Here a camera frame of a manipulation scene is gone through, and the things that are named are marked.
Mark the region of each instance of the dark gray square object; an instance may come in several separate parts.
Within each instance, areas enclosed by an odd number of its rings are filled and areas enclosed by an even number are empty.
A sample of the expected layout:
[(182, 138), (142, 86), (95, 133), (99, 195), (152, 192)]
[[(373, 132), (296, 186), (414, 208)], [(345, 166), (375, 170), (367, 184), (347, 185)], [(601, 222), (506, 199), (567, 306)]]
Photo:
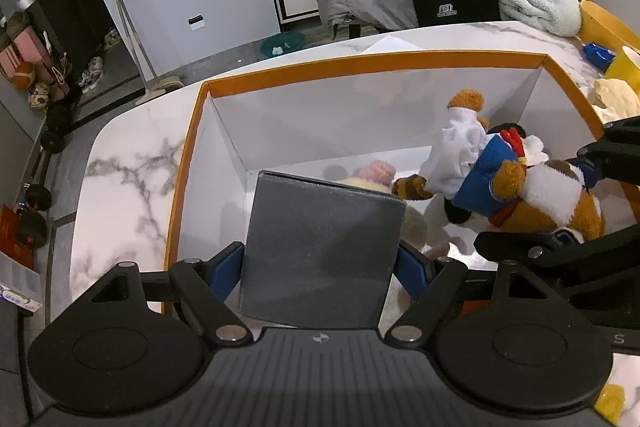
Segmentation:
[(390, 194), (261, 171), (241, 314), (299, 328), (376, 328), (405, 209)]

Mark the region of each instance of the white logo on jacket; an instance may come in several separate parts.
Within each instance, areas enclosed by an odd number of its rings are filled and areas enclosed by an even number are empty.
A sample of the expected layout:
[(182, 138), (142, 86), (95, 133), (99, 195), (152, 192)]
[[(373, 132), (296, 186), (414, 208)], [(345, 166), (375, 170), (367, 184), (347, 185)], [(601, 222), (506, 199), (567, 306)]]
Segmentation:
[(453, 9), (453, 4), (442, 4), (438, 8), (438, 17), (446, 17), (448, 15), (457, 15), (457, 10)]

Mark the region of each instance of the open box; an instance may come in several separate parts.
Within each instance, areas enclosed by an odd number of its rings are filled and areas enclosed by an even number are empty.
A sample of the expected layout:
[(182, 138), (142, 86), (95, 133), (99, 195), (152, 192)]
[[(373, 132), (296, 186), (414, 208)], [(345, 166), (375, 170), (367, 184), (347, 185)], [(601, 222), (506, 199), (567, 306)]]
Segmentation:
[[(447, 122), (447, 102), (465, 88), (484, 95), (481, 114), (490, 125), (519, 123), (542, 139), (551, 158), (574, 157), (602, 134), (571, 78), (540, 54), (360, 55), (205, 82), (182, 152), (165, 264), (208, 259), (244, 242), (262, 169), (339, 181), (382, 159), (398, 176), (418, 172)], [(635, 186), (605, 180), (594, 194), (607, 233), (640, 216)], [(477, 233), (490, 229), (480, 217), (462, 227), (448, 223), (441, 196), (408, 203), (408, 216), (422, 225), (409, 239), (417, 248), (449, 241), (470, 255)]]

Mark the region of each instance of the crosshair logo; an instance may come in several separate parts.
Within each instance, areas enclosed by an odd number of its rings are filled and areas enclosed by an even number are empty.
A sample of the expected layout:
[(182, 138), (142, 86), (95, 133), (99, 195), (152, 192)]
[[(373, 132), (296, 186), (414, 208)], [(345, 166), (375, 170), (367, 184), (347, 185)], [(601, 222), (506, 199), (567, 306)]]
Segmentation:
[(438, 8), (438, 17), (457, 15), (458, 11), (453, 9), (453, 4), (442, 4)]
[(317, 335), (314, 335), (311, 337), (312, 340), (314, 342), (317, 342), (318, 344), (324, 344), (325, 342), (327, 342), (331, 337), (326, 334), (326, 333), (318, 333)]

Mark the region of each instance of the wall outlet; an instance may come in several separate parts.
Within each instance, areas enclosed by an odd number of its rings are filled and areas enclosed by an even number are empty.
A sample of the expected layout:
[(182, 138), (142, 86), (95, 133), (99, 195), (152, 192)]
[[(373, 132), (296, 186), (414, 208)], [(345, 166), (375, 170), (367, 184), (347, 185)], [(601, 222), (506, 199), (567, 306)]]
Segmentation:
[(200, 28), (204, 28), (204, 17), (202, 15), (196, 15), (189, 19), (189, 26), (193, 31), (199, 30)]

